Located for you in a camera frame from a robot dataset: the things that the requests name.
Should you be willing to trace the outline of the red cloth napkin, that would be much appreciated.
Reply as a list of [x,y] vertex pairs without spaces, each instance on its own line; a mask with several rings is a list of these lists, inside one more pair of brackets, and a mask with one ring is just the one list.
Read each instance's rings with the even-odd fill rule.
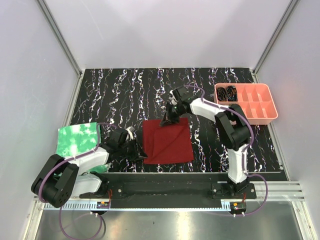
[[145,120],[142,123],[142,145],[147,165],[180,164],[194,160],[189,120],[160,126],[160,119]]

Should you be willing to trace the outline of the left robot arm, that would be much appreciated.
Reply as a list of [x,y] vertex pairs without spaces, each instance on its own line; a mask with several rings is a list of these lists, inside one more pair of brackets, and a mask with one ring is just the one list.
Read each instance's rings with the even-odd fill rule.
[[75,157],[51,155],[32,183],[31,192],[55,208],[62,207],[70,198],[85,194],[103,198],[110,192],[108,179],[93,168],[118,157],[130,161],[148,157],[132,131],[133,127],[117,128],[106,143],[99,143],[92,150]]

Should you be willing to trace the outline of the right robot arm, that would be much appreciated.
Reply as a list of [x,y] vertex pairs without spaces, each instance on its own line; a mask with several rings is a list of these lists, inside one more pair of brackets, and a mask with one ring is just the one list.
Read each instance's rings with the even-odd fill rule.
[[249,185],[246,157],[253,144],[253,130],[242,108],[238,104],[221,105],[188,91],[192,85],[184,85],[169,92],[165,113],[160,126],[174,125],[180,122],[180,116],[191,114],[204,117],[215,123],[219,140],[227,149],[229,170],[227,192],[232,198],[239,198]]

